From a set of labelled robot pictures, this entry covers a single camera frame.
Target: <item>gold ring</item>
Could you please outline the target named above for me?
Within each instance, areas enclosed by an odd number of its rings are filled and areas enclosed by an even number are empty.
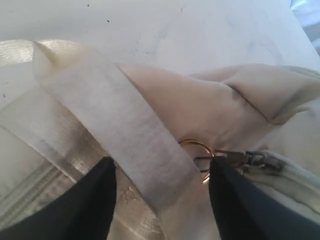
[[[188,145],[197,145],[202,147],[208,154],[210,154],[211,157],[215,156],[214,151],[211,149],[211,147],[209,147],[207,144],[205,144],[202,141],[199,141],[196,139],[185,139],[179,142],[179,144],[181,145],[181,147],[188,146]],[[206,182],[209,181],[209,179],[210,179],[210,173],[204,176],[204,178],[202,179],[202,182],[205,184]]]

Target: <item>metal ring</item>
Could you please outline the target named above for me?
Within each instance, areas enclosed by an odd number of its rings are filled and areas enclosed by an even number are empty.
[[[181,147],[188,146],[188,145],[197,145],[202,147],[208,154],[210,154],[211,157],[215,156],[214,151],[209,147],[207,144],[205,144],[202,141],[196,140],[196,139],[185,139],[181,142],[179,142]],[[202,182],[205,184],[209,181],[210,179],[210,173],[208,173],[204,178],[202,179]]]

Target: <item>key ring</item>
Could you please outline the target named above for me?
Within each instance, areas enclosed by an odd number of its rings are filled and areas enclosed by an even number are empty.
[[[212,158],[215,156],[215,153],[211,149],[211,147],[209,147],[207,144],[205,144],[202,141],[199,141],[196,139],[185,139],[185,140],[182,140],[181,142],[179,142],[179,144],[181,145],[181,147],[185,147],[185,146],[189,146],[189,145],[196,145],[196,146],[203,148]],[[210,173],[208,173],[207,175],[204,176],[204,178],[202,179],[202,182],[205,184],[209,181],[209,179],[210,179]]]

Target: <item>white bag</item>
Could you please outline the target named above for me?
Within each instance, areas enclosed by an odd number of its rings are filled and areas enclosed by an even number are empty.
[[[93,49],[60,40],[2,42],[0,66],[31,61],[33,46],[41,87],[0,112],[2,228],[43,208],[110,154],[121,170],[108,239],[217,239],[208,190],[178,144],[188,138],[213,149],[290,157],[289,166],[312,172],[305,171],[313,183],[309,205],[294,184],[286,191],[263,172],[246,177],[320,223],[317,73],[248,65],[184,77],[117,67]]]

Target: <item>white table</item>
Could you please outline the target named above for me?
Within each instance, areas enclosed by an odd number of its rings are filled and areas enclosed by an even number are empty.
[[[287,0],[3,0],[0,41],[10,39],[73,40],[182,74],[245,63],[320,71]],[[34,84],[22,68],[0,69],[0,108]]]

